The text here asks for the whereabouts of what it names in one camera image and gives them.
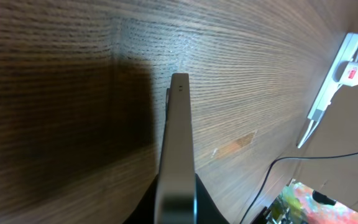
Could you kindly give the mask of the blue screen Galaxy smartphone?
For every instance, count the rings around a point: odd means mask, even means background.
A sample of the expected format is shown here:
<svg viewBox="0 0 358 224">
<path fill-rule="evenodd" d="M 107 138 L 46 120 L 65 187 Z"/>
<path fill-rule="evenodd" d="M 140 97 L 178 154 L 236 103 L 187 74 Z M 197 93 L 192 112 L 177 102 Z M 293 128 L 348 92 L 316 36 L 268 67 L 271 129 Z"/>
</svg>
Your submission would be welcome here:
<svg viewBox="0 0 358 224">
<path fill-rule="evenodd" d="M 196 177 L 189 74 L 172 75 L 166 100 L 154 223 L 195 223 Z"/>
</svg>

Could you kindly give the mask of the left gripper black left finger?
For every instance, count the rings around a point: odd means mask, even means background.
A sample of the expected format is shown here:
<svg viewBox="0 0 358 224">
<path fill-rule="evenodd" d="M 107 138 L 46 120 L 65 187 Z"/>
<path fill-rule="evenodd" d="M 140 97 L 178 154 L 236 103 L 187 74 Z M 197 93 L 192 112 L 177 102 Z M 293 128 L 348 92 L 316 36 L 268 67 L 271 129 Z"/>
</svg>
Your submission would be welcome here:
<svg viewBox="0 0 358 224">
<path fill-rule="evenodd" d="M 155 196 L 157 191 L 158 175 L 146 190 L 135 210 L 123 222 L 123 224 L 153 224 L 155 210 Z"/>
</svg>

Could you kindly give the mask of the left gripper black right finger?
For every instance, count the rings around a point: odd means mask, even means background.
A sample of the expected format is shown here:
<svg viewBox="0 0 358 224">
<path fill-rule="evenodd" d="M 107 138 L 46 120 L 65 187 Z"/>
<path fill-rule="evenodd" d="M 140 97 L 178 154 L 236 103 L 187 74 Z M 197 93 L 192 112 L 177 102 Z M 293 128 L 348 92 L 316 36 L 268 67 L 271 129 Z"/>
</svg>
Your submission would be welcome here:
<svg viewBox="0 0 358 224">
<path fill-rule="evenodd" d="M 196 176 L 196 223 L 197 224 L 229 224 L 215 205 L 213 199 L 202 183 L 198 174 Z"/>
</svg>

